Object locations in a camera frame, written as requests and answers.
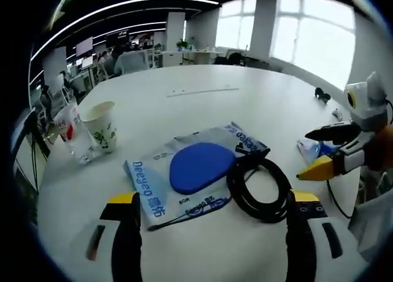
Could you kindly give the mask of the person's right hand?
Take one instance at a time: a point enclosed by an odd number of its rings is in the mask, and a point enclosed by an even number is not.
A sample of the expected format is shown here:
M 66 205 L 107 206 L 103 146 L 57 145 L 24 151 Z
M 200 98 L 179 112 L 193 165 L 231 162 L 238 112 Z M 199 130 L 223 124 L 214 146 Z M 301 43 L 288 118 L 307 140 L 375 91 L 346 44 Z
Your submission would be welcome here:
M 365 165 L 373 171 L 392 168 L 393 130 L 385 127 L 364 147 Z

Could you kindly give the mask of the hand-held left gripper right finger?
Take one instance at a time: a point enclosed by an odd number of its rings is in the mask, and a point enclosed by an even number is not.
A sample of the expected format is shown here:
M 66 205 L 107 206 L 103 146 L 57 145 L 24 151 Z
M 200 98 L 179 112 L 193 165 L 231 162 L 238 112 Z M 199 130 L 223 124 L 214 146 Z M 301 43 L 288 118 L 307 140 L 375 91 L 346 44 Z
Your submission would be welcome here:
M 312 193 L 287 197 L 286 281 L 355 281 L 368 263 L 346 225 Z

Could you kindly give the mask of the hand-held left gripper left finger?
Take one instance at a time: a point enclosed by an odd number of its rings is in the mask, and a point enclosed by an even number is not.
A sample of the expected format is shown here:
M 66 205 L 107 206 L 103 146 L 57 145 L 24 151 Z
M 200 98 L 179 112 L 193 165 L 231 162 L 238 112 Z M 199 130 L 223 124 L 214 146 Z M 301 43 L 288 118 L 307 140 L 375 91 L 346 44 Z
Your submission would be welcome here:
M 68 253 L 73 281 L 142 281 L 139 194 L 118 194 L 74 237 Z

